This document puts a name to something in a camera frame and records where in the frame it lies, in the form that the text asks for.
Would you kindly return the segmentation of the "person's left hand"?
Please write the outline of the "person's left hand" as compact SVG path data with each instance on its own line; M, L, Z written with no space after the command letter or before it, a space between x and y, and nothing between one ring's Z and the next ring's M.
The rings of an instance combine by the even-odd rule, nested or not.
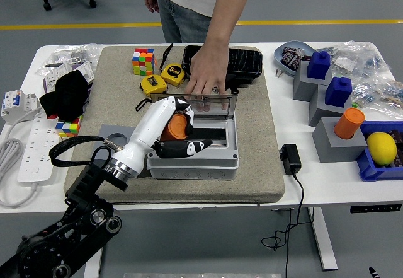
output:
M184 92L210 95L214 88L226 94L225 80L229 60L229 42L205 42L191 59L191 75Z

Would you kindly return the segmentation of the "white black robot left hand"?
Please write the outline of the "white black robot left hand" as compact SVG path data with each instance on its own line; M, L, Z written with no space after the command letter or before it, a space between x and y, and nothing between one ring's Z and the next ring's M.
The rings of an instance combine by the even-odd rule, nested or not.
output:
M202 141L160 141L163 130L175 112L185 115L185 134L193 131L194 111L191 105L175 96L153 103L142 117L128 143L113 153L104 171L119 180L136 178L144 168L146 154L155 151L160 158L188 158L212 145L211 139Z

